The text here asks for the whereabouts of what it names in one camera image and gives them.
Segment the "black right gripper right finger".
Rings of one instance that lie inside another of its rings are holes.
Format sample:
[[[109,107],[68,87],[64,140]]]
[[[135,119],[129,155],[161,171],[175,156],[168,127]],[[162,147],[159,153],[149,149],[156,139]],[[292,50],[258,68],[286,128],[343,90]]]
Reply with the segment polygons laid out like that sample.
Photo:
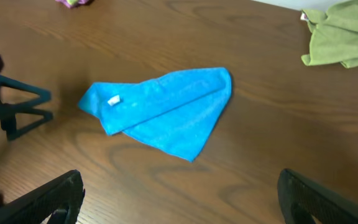
[[[358,224],[358,204],[294,170],[281,171],[277,192],[286,224]]]

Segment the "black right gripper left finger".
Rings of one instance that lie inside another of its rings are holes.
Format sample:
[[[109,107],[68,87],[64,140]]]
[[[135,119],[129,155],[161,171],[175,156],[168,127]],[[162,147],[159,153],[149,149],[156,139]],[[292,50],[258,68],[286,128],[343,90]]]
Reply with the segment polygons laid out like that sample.
[[[0,193],[0,224],[75,224],[84,197],[80,172],[70,170],[9,203]]]

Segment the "blue microfiber cloth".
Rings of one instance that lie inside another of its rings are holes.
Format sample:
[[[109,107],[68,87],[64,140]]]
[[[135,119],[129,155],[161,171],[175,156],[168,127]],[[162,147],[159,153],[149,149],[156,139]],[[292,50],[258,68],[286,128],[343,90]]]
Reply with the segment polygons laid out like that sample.
[[[232,93],[224,67],[170,72],[141,83],[92,84],[78,103],[107,135],[124,133],[161,151],[194,161]]]

